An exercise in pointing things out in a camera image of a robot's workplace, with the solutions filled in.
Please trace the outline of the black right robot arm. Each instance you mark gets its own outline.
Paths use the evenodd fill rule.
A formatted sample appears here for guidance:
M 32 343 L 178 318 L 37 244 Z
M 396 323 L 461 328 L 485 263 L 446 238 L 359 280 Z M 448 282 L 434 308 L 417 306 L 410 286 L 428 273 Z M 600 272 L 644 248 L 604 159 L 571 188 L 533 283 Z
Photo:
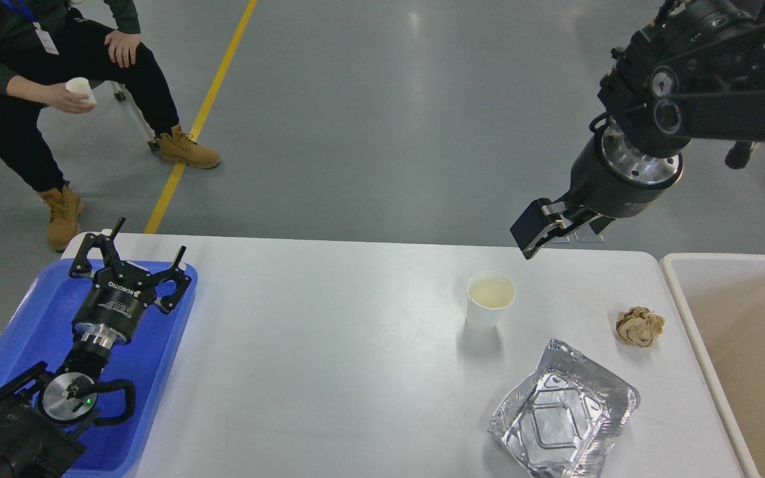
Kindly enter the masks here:
M 732 169 L 765 142 L 765 2 L 667 1 L 628 46 L 615 48 L 599 82 L 604 113 L 559 199 L 534 200 L 510 227 L 532 258 L 583 226 L 599 235 L 641 214 L 683 174 L 692 139 L 732 140 Z

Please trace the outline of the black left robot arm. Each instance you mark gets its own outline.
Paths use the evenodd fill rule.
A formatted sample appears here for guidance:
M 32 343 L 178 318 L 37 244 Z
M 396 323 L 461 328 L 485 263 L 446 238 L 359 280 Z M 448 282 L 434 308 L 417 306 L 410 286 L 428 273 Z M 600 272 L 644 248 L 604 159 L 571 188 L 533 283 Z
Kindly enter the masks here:
M 183 263 L 123 260 L 120 226 L 46 267 L 0 338 L 0 477 L 124 477 L 193 305 Z

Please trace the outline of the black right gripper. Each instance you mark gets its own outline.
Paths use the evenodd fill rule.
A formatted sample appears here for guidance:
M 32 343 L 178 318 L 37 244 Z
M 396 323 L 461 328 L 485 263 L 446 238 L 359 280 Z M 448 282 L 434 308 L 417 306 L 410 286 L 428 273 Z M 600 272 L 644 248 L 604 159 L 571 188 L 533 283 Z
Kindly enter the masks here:
M 682 155 L 647 155 L 616 123 L 600 126 L 578 155 L 570 173 L 567 210 L 574 212 L 577 236 L 600 236 L 613 221 L 640 214 L 683 173 Z M 535 199 L 510 227 L 526 260 L 558 231 L 571 233 L 564 202 Z

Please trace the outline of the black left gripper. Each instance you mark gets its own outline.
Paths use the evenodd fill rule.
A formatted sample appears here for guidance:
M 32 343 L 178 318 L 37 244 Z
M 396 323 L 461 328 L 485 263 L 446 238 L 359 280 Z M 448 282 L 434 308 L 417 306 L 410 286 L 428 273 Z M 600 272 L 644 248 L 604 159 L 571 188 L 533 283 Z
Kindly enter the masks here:
M 162 314 L 170 314 L 191 284 L 191 277 L 183 269 L 187 248 L 182 245 L 173 263 L 152 274 L 152 285 L 147 285 L 145 280 L 151 272 L 139 264 L 122 261 L 116 250 L 114 240 L 125 221 L 125 217 L 119 218 L 109 233 L 85 235 L 73 258 L 70 278 L 93 278 L 93 287 L 72 320 L 75 340 L 92 340 L 98 345 L 129 344 L 148 305 L 153 302 Z M 106 267 L 95 274 L 88 259 L 92 249 L 100 252 Z M 155 287 L 168 281 L 175 284 L 173 293 L 157 297 Z

